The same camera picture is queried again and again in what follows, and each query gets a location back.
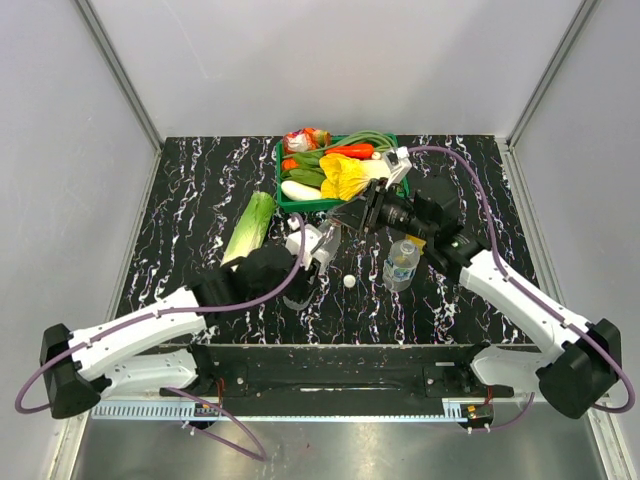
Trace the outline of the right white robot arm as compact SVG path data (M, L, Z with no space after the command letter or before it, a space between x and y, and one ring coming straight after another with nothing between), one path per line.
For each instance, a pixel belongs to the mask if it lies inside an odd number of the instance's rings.
M514 271L463 226L448 181L429 178L402 198L374 180L329 216L359 233L388 227L424 241L423 257L434 270L489 302L536 346L535 352L479 348L454 373L462 393L475 396L494 385L539 393L556 411L578 419L620 379L619 329L569 311Z

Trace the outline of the clear cola bottle red label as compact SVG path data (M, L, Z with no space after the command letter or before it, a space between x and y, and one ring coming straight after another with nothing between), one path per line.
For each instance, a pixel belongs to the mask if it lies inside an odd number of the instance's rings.
M341 228L330 220L325 220L318 227L306 224L304 231L296 228L287 237L285 247L292 256L297 257L303 252L301 266L283 293L283 302L288 308L301 311L309 305L340 243Z

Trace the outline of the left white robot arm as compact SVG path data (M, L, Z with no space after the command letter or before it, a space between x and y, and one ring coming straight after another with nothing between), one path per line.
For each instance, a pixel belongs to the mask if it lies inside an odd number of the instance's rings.
M203 332L224 316L242 314L278 297L305 299L327 264L315 247L268 244L108 323L78 330L62 323L47 328L40 353L45 410L59 420L85 413L111 395L168 388L209 393L217 372L194 348L170 359L151 355L149 349Z

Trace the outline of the clear water bottle white cap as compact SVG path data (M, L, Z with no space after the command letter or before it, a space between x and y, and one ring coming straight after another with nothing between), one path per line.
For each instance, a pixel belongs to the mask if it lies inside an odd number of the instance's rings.
M391 245L383 266L383 282L391 292L407 289L416 273L420 251L410 240L399 240Z

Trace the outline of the yellow juice bottle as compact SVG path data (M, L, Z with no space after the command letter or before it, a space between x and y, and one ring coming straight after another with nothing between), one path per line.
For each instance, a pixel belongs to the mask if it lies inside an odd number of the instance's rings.
M405 237L406 240L410 241L412 244L414 244L416 246L416 248L418 249L418 251L420 252L420 254L424 253L424 248L426 245L426 241L422 240L420 238L411 236L411 235L406 235Z

